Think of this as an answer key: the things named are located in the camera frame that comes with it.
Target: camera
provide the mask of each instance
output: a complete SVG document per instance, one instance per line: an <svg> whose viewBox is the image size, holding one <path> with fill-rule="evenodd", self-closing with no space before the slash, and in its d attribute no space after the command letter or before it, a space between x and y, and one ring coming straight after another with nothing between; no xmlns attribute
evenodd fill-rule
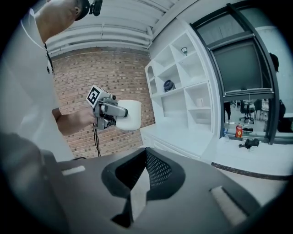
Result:
<svg viewBox="0 0 293 234"><path fill-rule="evenodd" d="M90 4L90 12L89 15L99 16L101 13L103 0L94 0L93 3Z"/></svg>

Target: ceiling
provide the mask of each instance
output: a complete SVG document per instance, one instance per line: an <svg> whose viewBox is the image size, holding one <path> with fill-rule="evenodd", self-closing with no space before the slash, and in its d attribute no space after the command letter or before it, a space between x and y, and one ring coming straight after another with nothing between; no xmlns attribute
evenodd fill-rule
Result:
<svg viewBox="0 0 293 234"><path fill-rule="evenodd" d="M55 56L74 49L97 46L148 49L159 31L177 16L168 21L165 19L166 13L171 13L172 8L180 8L180 12L185 9L182 8L182 2L184 5L190 2L188 5L191 5L195 1L103 0L98 17L87 15L66 31L50 38L47 41L48 51ZM33 9L37 11L44 3L45 0L40 0Z"/></svg>

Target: black cable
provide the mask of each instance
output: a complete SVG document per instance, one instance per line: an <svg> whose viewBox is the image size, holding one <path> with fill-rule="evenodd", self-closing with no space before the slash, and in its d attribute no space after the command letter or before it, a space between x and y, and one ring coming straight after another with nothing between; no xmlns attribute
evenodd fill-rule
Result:
<svg viewBox="0 0 293 234"><path fill-rule="evenodd" d="M101 157L101 153L100 153L100 141L99 141L99 137L98 137L98 134L97 134L97 129L95 128L98 125L97 124L94 124L94 123L92 125L94 126L93 136L94 136L95 146L96 146L96 149L98 151L98 157Z"/></svg>
<svg viewBox="0 0 293 234"><path fill-rule="evenodd" d="M79 158L75 158L73 160L79 160L79 159L87 159L86 157L79 157Z"/></svg>

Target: white shelf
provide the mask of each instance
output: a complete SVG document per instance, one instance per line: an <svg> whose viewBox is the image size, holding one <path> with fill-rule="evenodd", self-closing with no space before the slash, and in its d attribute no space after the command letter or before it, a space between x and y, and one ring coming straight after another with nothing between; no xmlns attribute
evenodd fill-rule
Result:
<svg viewBox="0 0 293 234"><path fill-rule="evenodd" d="M176 89L179 89L182 87L177 66L175 64L169 67L167 70L163 71L160 75L158 75L157 77L158 94L164 93L165 91L164 83L167 80L171 80L175 84Z"/></svg>
<svg viewBox="0 0 293 234"><path fill-rule="evenodd" d="M165 97L165 96L172 95L172 94L182 92L182 91L183 91L183 88L179 88L179 89L171 90L171 91L168 91L168 92L165 92L162 94L155 94L152 96L152 98Z"/></svg>
<svg viewBox="0 0 293 234"><path fill-rule="evenodd" d="M171 48L167 46L155 59L154 61L158 63L162 68L168 67L170 64L174 63L174 57Z"/></svg>
<svg viewBox="0 0 293 234"><path fill-rule="evenodd" d="M152 79L151 81L150 81L150 88L151 88L151 94L152 95L155 95L156 93L157 93L157 85L156 85L156 81L155 81L155 79Z"/></svg>
<svg viewBox="0 0 293 234"><path fill-rule="evenodd" d="M187 56L183 47L187 47ZM186 31L146 66L156 124L141 131L147 130L153 140L202 155L213 137L213 106L209 76L201 59L205 57L199 49ZM167 80L174 83L174 90L165 92Z"/></svg>
<svg viewBox="0 0 293 234"><path fill-rule="evenodd" d="M211 110L188 110L188 125L190 129L211 131Z"/></svg>
<svg viewBox="0 0 293 234"><path fill-rule="evenodd" d="M187 48L187 55L195 51L195 47L193 46L187 33L182 34L170 45L170 47L176 62L186 57L186 55L181 50L183 47Z"/></svg>
<svg viewBox="0 0 293 234"><path fill-rule="evenodd" d="M191 107L188 110L193 111L193 110L210 110L211 108L208 106L203 106L203 107Z"/></svg>
<svg viewBox="0 0 293 234"><path fill-rule="evenodd" d="M175 62L174 63L170 63L167 67L164 67L164 68L158 70L158 75L163 74L165 71L169 70L170 68L172 68L175 65L176 65Z"/></svg>
<svg viewBox="0 0 293 234"><path fill-rule="evenodd" d="M146 74L147 74L147 79L149 80L149 82L151 82L151 78L154 77L154 71L151 65L147 68Z"/></svg>
<svg viewBox="0 0 293 234"><path fill-rule="evenodd" d="M205 72L197 53L192 53L182 59L178 64L178 71L185 87L206 80Z"/></svg>
<svg viewBox="0 0 293 234"><path fill-rule="evenodd" d="M150 83L155 79L155 77L153 76L152 78L150 78Z"/></svg>
<svg viewBox="0 0 293 234"><path fill-rule="evenodd" d="M211 108L210 89L208 81L185 88L187 109Z"/></svg>

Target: white shirt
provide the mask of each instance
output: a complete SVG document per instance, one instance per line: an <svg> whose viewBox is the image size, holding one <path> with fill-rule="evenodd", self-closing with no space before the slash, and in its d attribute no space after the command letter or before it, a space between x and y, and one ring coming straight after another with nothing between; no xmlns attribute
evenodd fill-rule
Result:
<svg viewBox="0 0 293 234"><path fill-rule="evenodd" d="M50 150L57 161L73 159L52 114L59 107L58 97L33 10L22 19L2 55L0 78L1 131Z"/></svg>

